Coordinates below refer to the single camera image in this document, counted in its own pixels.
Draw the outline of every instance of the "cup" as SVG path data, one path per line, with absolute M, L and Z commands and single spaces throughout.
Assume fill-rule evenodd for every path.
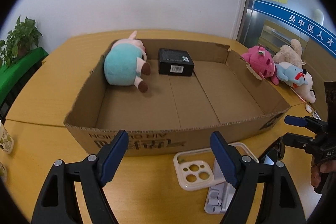
M 7 180 L 7 170 L 6 167 L 0 162 L 0 178 L 3 182 Z
M 7 130 L 0 121 L 0 148 L 6 153 L 10 154 L 13 150 L 14 140 L 8 134 Z

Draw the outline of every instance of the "blue gripper pad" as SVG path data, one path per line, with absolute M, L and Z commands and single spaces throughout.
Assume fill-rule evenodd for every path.
M 305 118 L 287 115 L 285 117 L 285 124 L 290 124 L 297 127 L 305 127 L 308 125 L 308 122 Z
M 101 187 L 110 182 L 128 147 L 128 134 L 119 130 L 110 144 L 104 145 L 97 154 L 97 178 Z
M 234 146 L 228 145 L 218 131 L 211 134 L 210 146 L 226 181 L 237 188 L 240 184 L 238 176 L 241 172 L 240 153 Z

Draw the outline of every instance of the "potted plant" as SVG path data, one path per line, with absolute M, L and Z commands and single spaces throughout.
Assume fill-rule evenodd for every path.
M 19 16 L 14 30 L 8 32 L 7 41 L 0 40 L 0 68 L 5 62 L 7 68 L 10 67 L 15 60 L 24 57 L 33 44 L 36 47 L 39 45 L 39 38 L 42 34 L 35 24 L 35 20 L 27 17 L 21 22 L 21 16 Z

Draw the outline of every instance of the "cardboard box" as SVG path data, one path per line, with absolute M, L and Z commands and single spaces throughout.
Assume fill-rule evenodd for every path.
M 104 58 L 91 71 L 64 125 L 88 152 L 97 153 L 119 129 L 129 133 L 126 155 L 157 155 L 210 146 L 220 131 L 227 142 L 272 127 L 290 105 L 229 46 L 176 39 L 143 39 L 152 74 L 142 94 L 134 86 L 110 86 Z M 158 74 L 159 48 L 188 51 L 191 77 Z

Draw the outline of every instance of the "screw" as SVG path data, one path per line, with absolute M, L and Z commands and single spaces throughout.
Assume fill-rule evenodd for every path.
M 285 166 L 284 163 L 283 163 L 282 161 L 280 161 L 280 160 L 278 160 L 278 161 L 276 162 L 276 165 L 277 165 L 277 167 L 280 167 L 280 168 L 282 168 L 282 167 Z
M 241 159 L 243 160 L 243 162 L 250 162 L 251 158 L 249 156 L 242 156 Z
M 90 156 L 87 157 L 88 161 L 95 161 L 96 159 L 97 159 L 96 155 L 90 155 Z
M 54 165 L 60 166 L 62 164 L 62 160 L 55 160 Z

